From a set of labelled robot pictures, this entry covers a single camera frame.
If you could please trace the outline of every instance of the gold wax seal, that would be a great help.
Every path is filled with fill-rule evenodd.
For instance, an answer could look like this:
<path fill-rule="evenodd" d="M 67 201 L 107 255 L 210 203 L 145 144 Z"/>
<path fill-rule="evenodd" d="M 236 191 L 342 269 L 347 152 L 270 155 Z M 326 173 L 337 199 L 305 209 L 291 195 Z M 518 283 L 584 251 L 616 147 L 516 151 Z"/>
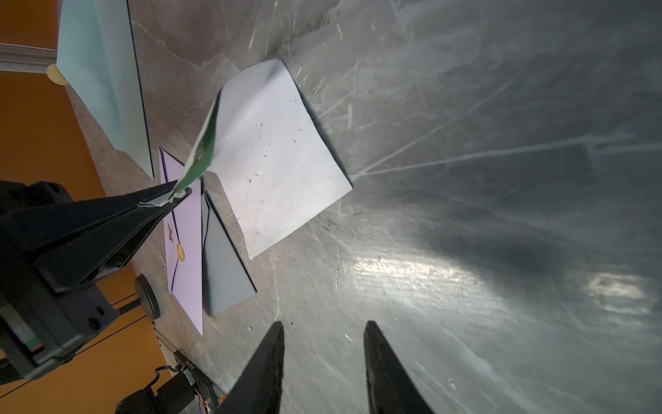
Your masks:
<path fill-rule="evenodd" d="M 53 83 L 57 83 L 58 85 L 62 86 L 69 85 L 67 79 L 64 78 L 58 67 L 55 65 L 48 66 L 46 69 L 46 75 L 48 76 L 48 79 L 53 81 Z"/>
<path fill-rule="evenodd" d="M 177 257 L 183 262 L 184 261 L 184 247 L 180 243 L 177 243 Z"/>

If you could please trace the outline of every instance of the black cable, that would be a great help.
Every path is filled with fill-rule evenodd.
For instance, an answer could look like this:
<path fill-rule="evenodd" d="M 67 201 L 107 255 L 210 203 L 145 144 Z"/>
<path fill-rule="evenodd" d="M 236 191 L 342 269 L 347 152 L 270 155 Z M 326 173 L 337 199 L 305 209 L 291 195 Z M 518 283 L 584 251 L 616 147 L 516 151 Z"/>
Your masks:
<path fill-rule="evenodd" d="M 131 322 L 131 323 L 128 324 L 127 326 L 123 327 L 122 329 L 118 329 L 117 331 L 115 331 L 115 332 L 111 333 L 110 335 L 106 336 L 104 339 L 100 340 L 99 342 L 97 342 L 97 343 L 91 345 L 89 348 L 85 348 L 85 349 L 83 349 L 81 352 L 78 352 L 76 355 L 80 355 L 80 354 L 82 354 L 83 352 L 85 352 L 86 350 L 94 348 L 94 347 L 97 346 L 98 344 L 102 343 L 104 340 L 107 340 L 107 339 L 110 338 L 111 336 L 113 336 L 113 335 L 115 335 L 115 334 L 117 334 L 117 333 L 120 333 L 121 331 L 123 331 L 123 330 L 125 330 L 126 328 L 130 327 L 131 325 L 135 324 L 136 322 L 138 322 L 138 321 L 141 320 L 142 318 L 146 318 L 146 317 L 147 317 L 147 315 L 143 315 L 143 316 L 139 317 L 138 319 L 136 319 L 135 321 Z"/>
<path fill-rule="evenodd" d="M 125 300 L 127 300 L 129 297 L 132 297 L 132 296 L 135 296 L 135 295 L 136 295 L 136 294 L 134 293 L 133 295 L 129 295 L 129 296 L 125 297 L 124 299 L 120 299 L 120 300 L 118 300 L 117 302 L 115 302 L 114 304 L 112 304 L 111 306 L 115 306 L 115 305 L 117 305 L 118 303 L 120 303 L 121 301 L 125 301 Z"/>
<path fill-rule="evenodd" d="M 160 373 L 159 371 L 163 371 L 163 370 L 170 370 L 170 371 L 172 371 L 172 372 L 177 372 L 177 373 L 179 373 L 179 370 L 178 370 L 177 368 L 172 368 L 170 365 L 160 366 L 159 368 L 156 368 L 156 369 L 154 370 L 154 373 L 156 374 L 156 378 L 154 378 L 154 379 L 152 380 L 152 382 L 150 382 L 149 384 L 147 384 L 147 386 L 146 386 L 145 388 L 151 388 L 152 385 L 156 384 L 156 382 L 159 380 L 159 377 L 161 376 L 161 373 Z"/>
<path fill-rule="evenodd" d="M 4 393 L 3 395 L 0 395 L 0 399 L 2 399 L 2 398 L 4 398 L 4 397 L 7 397 L 9 394 L 13 393 L 13 392 L 16 391 L 17 389 L 19 389 L 19 388 L 23 387 L 24 385 L 29 384 L 29 383 L 31 383 L 31 382 L 32 382 L 32 380 L 26 381 L 26 382 L 24 382 L 23 384 L 19 385 L 18 387 L 12 389 L 11 391 L 8 391 L 8 392 Z"/>
<path fill-rule="evenodd" d="M 97 342 L 96 344 L 90 346 L 89 348 L 85 348 L 85 349 L 83 349 L 81 352 L 78 352 L 76 355 L 80 355 L 80 354 L 82 354 L 83 352 L 85 352 L 86 350 L 91 349 L 91 348 L 93 348 L 94 346 L 97 346 L 98 344 L 102 343 L 104 340 L 107 340 L 107 339 L 110 338 L 111 336 L 113 336 L 113 335 L 115 335 L 115 334 L 117 334 L 117 333 L 120 333 L 120 332 L 123 331 L 124 329 L 130 327 L 131 325 L 135 324 L 136 322 L 138 322 L 139 320 L 141 320 L 142 318 L 145 318 L 145 317 L 147 317 L 147 315 L 142 316 L 142 317 L 136 319 L 135 321 L 131 322 L 131 323 L 128 324 L 127 326 L 123 327 L 122 329 L 118 329 L 117 331 L 115 331 L 115 332 L 111 333 L 110 335 L 106 336 L 104 339 L 100 340 L 100 341 Z M 21 384 L 21 385 L 19 385 L 18 387 L 12 389 L 11 391 L 8 391 L 8 392 L 4 393 L 3 395 L 0 395 L 0 398 L 7 397 L 9 394 L 13 393 L 13 392 L 16 391 L 17 389 L 19 389 L 19 388 L 21 388 L 21 387 L 23 387 L 23 386 L 25 386 L 25 385 L 27 385 L 27 384 L 29 384 L 29 383 L 31 383 L 31 382 L 32 382 L 32 380 L 27 381 L 27 382 L 24 382 L 23 384 Z"/>

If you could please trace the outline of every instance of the envelope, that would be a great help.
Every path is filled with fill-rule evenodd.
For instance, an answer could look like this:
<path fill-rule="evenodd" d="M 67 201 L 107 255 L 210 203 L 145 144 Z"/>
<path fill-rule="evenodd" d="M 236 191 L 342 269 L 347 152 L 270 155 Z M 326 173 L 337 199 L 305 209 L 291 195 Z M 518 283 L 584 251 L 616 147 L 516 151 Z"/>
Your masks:
<path fill-rule="evenodd" d="M 256 289 L 206 193 L 202 207 L 203 309 L 214 315 L 253 296 Z"/>
<path fill-rule="evenodd" d="M 184 166 L 162 148 L 159 153 L 161 183 L 181 178 Z M 165 266 L 168 289 L 202 335 L 202 182 L 197 179 L 189 188 L 193 193 L 163 219 Z"/>
<path fill-rule="evenodd" d="M 154 178 L 126 1 L 64 0 L 57 66 L 113 148 Z"/>

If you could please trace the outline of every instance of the white paper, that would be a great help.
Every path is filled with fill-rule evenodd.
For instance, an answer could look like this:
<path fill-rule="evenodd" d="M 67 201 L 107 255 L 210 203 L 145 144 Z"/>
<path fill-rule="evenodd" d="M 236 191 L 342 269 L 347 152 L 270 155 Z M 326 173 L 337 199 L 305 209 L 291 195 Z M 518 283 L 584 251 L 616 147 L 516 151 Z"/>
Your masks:
<path fill-rule="evenodd" d="M 278 59 L 223 86 L 209 170 L 228 196 L 250 258 L 352 189 Z"/>

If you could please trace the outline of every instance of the orange wall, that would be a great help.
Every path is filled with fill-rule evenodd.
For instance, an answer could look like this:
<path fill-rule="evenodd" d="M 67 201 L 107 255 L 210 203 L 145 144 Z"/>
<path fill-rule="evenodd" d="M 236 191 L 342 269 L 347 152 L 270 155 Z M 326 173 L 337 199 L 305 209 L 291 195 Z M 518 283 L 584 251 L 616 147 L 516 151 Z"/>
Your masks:
<path fill-rule="evenodd" d="M 69 97 L 45 74 L 0 72 L 0 125 L 0 180 L 57 182 L 74 200 L 105 196 Z M 120 301 L 135 293 L 135 277 L 133 267 L 127 266 L 97 285 L 118 307 L 135 298 Z M 0 413 L 41 413 L 46 407 L 54 414 L 80 409 L 112 413 L 164 364 L 150 320 L 137 308 L 68 364 L 33 382 L 0 386 Z M 157 387 L 169 375 L 162 377 Z"/>
<path fill-rule="evenodd" d="M 57 0 L 0 0 L 0 42 L 58 48 Z"/>

